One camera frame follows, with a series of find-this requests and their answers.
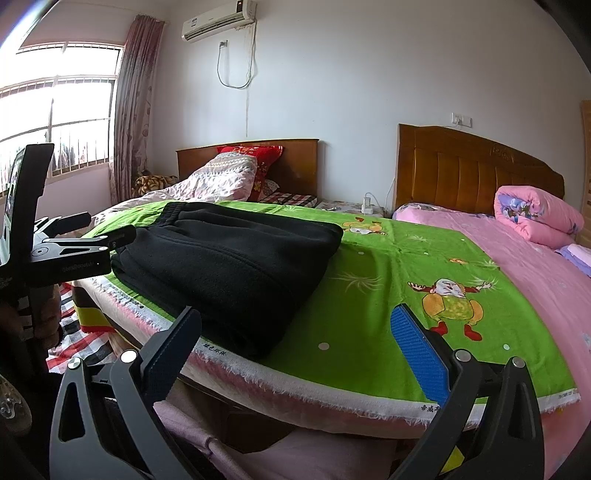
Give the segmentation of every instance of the striped cloth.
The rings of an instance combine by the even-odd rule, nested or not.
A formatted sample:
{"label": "striped cloth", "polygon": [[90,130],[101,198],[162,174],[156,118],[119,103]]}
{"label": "striped cloth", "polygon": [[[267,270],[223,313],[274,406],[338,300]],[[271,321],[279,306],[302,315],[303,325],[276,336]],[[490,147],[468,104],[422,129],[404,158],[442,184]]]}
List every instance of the striped cloth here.
{"label": "striped cloth", "polygon": [[60,285],[61,326],[64,339],[55,348],[49,350],[47,367],[50,372],[62,374],[73,356],[86,360],[86,365],[102,365],[114,362],[116,356],[109,343],[108,333],[84,333],[80,330],[78,315],[72,300],[72,288]]}
{"label": "striped cloth", "polygon": [[259,200],[258,203],[275,203],[277,205],[294,205],[298,207],[314,208],[318,198],[314,195],[297,195],[295,193],[271,193],[268,197]]}

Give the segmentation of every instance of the white wall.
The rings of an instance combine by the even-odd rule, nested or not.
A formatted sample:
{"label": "white wall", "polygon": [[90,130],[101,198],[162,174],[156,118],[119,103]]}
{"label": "white wall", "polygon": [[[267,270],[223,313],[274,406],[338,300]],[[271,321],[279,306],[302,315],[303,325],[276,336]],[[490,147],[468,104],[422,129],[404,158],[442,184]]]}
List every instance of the white wall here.
{"label": "white wall", "polygon": [[45,185],[37,202],[37,218],[99,213],[111,206],[108,166],[89,167]]}
{"label": "white wall", "polygon": [[[256,77],[222,87],[217,47],[229,39],[229,79],[243,82],[250,29],[184,44],[181,25],[226,0],[182,0],[170,14],[153,109],[159,173],[175,150],[246,139],[320,138],[320,192],[380,202],[395,172],[397,125],[474,119],[471,133],[546,161],[583,193],[579,102],[591,75],[533,0],[260,0]],[[226,67],[222,60],[222,74]]]}

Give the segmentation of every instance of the cartoon character print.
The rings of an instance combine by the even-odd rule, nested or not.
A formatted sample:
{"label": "cartoon character print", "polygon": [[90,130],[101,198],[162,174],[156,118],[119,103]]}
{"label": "cartoon character print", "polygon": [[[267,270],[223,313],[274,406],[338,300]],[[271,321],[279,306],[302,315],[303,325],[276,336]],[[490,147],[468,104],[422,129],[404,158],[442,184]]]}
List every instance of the cartoon character print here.
{"label": "cartoon character print", "polygon": [[388,235],[386,232],[382,232],[382,222],[372,221],[369,223],[361,217],[355,217],[355,220],[357,221],[343,223],[343,230],[345,232],[359,233],[360,235],[369,235],[370,233]]}
{"label": "cartoon character print", "polygon": [[447,278],[440,278],[431,287],[408,282],[408,286],[415,291],[427,293],[423,297],[423,309],[433,320],[436,327],[431,327],[433,332],[445,335],[447,324],[445,320],[460,320],[466,322],[464,335],[470,340],[480,342],[482,335],[472,330],[482,320],[484,311],[476,300],[466,298],[466,293],[480,293],[484,288],[491,288],[492,284],[483,282],[476,287],[465,287]]}

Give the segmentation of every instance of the wooden bed frame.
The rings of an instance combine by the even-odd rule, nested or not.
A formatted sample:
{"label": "wooden bed frame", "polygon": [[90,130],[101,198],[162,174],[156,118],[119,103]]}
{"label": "wooden bed frame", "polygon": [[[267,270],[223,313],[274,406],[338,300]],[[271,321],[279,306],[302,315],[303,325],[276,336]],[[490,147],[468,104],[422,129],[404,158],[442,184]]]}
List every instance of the wooden bed frame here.
{"label": "wooden bed frame", "polygon": [[502,185],[532,185],[564,197],[562,175],[519,150],[451,128],[398,126],[393,211],[417,202],[491,215]]}
{"label": "wooden bed frame", "polygon": [[[267,178],[282,192],[317,195],[318,139],[234,142],[177,150],[178,175],[186,179],[224,145],[282,145]],[[564,178],[543,161],[486,138],[446,127],[398,126],[398,164],[392,211],[405,203],[439,205],[493,214],[501,185],[533,185],[564,197]]]}
{"label": "wooden bed frame", "polygon": [[317,194],[318,139],[315,138],[235,142],[177,150],[179,179],[185,180],[195,170],[203,167],[217,155],[217,148],[225,145],[282,146],[283,153],[269,168],[267,178],[276,181],[281,192]]}
{"label": "wooden bed frame", "polygon": [[583,192],[583,207],[581,213],[585,219],[585,226],[577,235],[577,243],[591,248],[591,100],[581,103],[583,112],[583,126],[585,128],[585,190]]}

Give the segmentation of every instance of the white plug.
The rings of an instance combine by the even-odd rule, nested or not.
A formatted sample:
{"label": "white plug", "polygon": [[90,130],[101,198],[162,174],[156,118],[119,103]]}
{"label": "white plug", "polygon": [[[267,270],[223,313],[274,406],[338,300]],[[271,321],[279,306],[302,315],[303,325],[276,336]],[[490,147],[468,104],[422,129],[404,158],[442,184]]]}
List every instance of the white plug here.
{"label": "white plug", "polygon": [[371,206],[371,198],[363,197],[363,203],[361,204],[361,213],[364,215],[372,215],[374,213],[374,207]]}

